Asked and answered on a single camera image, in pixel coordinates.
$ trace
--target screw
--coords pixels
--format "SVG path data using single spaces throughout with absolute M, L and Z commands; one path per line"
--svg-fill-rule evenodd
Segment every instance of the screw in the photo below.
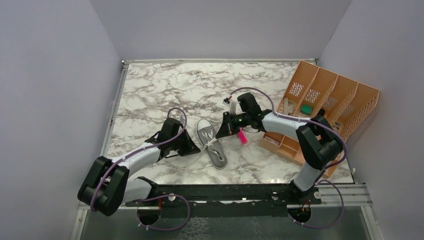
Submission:
M 319 191 L 314 192 L 314 193 L 313 193 L 313 196 L 314 196 L 316 199 L 321 199 L 321 193 L 320 193 Z
M 172 201 L 174 201 L 174 200 L 175 200 L 175 196 L 169 196 L 169 197 L 168 197 L 168 200 L 169 200 L 169 201 L 171 201 L 171 202 L 172 202 Z
M 272 195 L 273 195 L 273 196 L 271 196 L 272 200 L 277 201 L 278 200 L 278 196 L 276 196 L 277 193 L 273 192 Z

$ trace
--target light purple wall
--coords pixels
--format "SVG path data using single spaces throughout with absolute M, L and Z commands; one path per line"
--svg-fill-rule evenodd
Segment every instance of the light purple wall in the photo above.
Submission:
M 319 58 L 351 0 L 91 0 L 121 58 Z
M 353 0 L 319 64 L 381 90 L 348 140 L 385 240 L 424 235 L 424 1 Z
M 120 61 L 88 0 L 0 1 L 0 239 L 70 237 Z

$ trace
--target marble tabletop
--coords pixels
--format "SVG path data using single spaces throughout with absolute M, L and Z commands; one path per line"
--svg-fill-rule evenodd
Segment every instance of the marble tabletop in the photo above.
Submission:
M 278 104 L 297 65 L 295 61 L 132 63 L 128 67 L 107 156 L 117 157 L 139 147 L 161 129 L 172 107 L 184 109 L 188 133 L 201 148 L 195 134 L 197 121 L 208 119 L 218 130 L 223 112 L 228 110 L 223 99 L 232 90 L 255 87 Z M 254 95 L 262 109 L 271 107 L 260 93 Z M 173 115 L 180 119 L 178 112 Z M 300 170 L 296 164 L 259 147 L 263 133 L 245 135 L 248 139 L 245 145 L 241 145 L 236 136 L 219 140 L 228 159 L 223 169 L 216 169 L 206 152 L 202 152 L 162 159 L 133 174 L 129 180 L 144 176 L 158 184 L 289 183 Z M 330 180 L 353 182 L 347 161 L 338 166 Z

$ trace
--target orange desk organizer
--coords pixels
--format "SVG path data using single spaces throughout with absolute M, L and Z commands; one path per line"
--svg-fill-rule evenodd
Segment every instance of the orange desk organizer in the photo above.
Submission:
M 276 110 L 295 117 L 314 117 L 320 109 L 324 109 L 324 116 L 331 127 L 346 141 L 374 109 L 379 93 L 378 89 L 300 61 Z M 312 107 L 310 115 L 301 112 L 303 105 Z M 290 106 L 289 111 L 285 111 L 285 106 Z M 299 142 L 289 136 L 266 132 L 259 146 L 299 166 L 305 163 Z M 328 169 L 323 177 L 330 177 L 336 167 Z

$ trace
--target gray sneaker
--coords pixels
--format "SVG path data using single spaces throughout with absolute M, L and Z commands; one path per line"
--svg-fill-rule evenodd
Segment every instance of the gray sneaker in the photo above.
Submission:
M 200 119 L 197 122 L 196 130 L 197 137 L 199 138 L 202 146 L 205 146 L 205 144 L 214 139 L 217 134 L 214 126 L 207 119 Z M 211 146 L 207 146 L 205 150 L 215 168 L 222 169 L 227 165 L 227 157 L 225 156 L 224 150 L 219 141 L 215 141 L 211 144 Z

